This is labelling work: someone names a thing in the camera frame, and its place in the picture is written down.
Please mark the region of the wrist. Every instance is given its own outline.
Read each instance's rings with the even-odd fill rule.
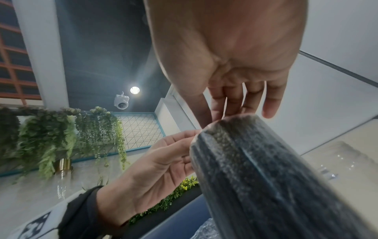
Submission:
[[[118,181],[100,188],[96,195],[98,215],[114,226],[123,225],[136,214],[131,197],[133,194],[126,183]]]

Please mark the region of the security camera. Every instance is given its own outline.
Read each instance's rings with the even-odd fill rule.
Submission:
[[[122,94],[117,94],[114,98],[114,106],[118,109],[126,109],[129,106],[129,97]]]

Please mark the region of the hand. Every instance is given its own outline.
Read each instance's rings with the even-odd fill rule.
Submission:
[[[100,216],[106,222],[120,226],[171,194],[194,172],[189,146],[199,132],[185,131],[160,139],[120,178],[99,189]]]
[[[201,127],[223,117],[226,99],[226,116],[255,113],[265,83],[263,116],[276,114],[299,52],[307,5],[307,0],[145,0],[160,65]]]

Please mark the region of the black sleeve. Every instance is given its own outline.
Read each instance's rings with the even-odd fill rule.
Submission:
[[[128,223],[122,227],[106,224],[98,215],[96,195],[101,188],[94,187],[68,203],[58,226],[59,239],[97,239],[104,235],[121,236]]]

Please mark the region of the ceiling light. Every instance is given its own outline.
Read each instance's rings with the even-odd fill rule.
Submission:
[[[133,93],[133,94],[138,94],[140,91],[141,90],[136,86],[131,87],[131,89],[130,89],[130,92]]]

